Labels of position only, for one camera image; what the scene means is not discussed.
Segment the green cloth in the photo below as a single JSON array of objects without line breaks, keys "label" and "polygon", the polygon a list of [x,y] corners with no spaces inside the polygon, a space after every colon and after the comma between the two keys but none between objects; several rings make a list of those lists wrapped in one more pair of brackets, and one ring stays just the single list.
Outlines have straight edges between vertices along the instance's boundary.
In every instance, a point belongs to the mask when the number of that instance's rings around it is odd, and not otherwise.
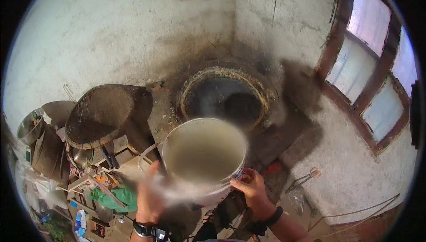
[{"label": "green cloth", "polygon": [[101,205],[116,210],[119,213],[128,213],[138,209],[138,196],[129,189],[120,187],[118,189],[112,189],[111,192],[119,199],[119,201],[127,205],[127,207],[120,207],[120,205],[113,201],[107,194],[103,193],[98,187],[92,191],[91,197],[96,199]]}]

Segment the metal tongs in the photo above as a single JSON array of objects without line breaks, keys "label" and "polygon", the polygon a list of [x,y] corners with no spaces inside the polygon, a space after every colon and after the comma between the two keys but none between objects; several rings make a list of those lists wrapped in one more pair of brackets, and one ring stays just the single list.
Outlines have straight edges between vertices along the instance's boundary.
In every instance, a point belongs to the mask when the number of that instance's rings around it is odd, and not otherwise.
[{"label": "metal tongs", "polygon": [[311,179],[312,177],[314,178],[318,178],[321,176],[321,171],[318,170],[318,168],[314,167],[311,169],[311,172],[305,176],[302,176],[301,178],[296,179],[291,185],[290,187],[285,191],[285,193],[289,193],[292,190],[295,190],[296,188],[300,187],[303,183],[305,183],[306,181],[308,181],[309,179]]}]

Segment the foot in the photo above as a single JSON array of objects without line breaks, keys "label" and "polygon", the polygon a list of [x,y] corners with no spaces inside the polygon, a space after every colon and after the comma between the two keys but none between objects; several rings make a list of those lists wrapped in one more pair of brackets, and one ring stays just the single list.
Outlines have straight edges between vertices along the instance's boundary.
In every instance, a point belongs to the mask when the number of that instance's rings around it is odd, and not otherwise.
[{"label": "foot", "polygon": [[207,222],[213,222],[214,219],[214,210],[208,210],[206,214],[204,215],[203,224]]}]

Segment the hand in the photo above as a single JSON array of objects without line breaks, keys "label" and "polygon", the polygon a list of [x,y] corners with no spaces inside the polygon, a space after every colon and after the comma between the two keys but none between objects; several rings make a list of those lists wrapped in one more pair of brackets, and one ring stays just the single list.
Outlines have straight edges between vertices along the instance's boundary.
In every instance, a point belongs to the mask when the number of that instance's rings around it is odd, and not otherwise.
[{"label": "hand", "polygon": [[160,162],[155,161],[146,172],[145,180],[138,185],[138,211],[136,221],[143,225],[156,224],[160,214],[164,211],[162,198],[152,191],[152,179],[160,167]]},{"label": "hand", "polygon": [[263,177],[250,168],[244,168],[243,173],[241,180],[231,180],[231,186],[244,193],[247,206],[260,221],[269,219],[275,213],[276,207],[266,196]]}]

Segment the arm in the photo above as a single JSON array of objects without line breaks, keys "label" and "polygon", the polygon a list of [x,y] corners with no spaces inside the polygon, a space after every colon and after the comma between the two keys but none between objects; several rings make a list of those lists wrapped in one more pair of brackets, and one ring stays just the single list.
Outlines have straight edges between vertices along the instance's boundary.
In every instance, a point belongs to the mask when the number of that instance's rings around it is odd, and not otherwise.
[{"label": "arm", "polygon": [[[156,195],[150,188],[152,178],[160,166],[159,161],[155,161],[146,172],[145,181],[138,185],[138,211],[136,221],[144,226],[157,223],[160,214],[164,211],[164,204],[161,197]],[[130,242],[153,242],[152,238],[140,237],[133,231]]]},{"label": "arm", "polygon": [[[247,206],[260,221],[265,221],[275,213],[276,207],[266,196],[263,177],[250,168],[245,168],[244,173],[242,180],[232,179],[231,185],[244,193]],[[285,213],[270,230],[281,242],[312,242],[305,229]]]}]

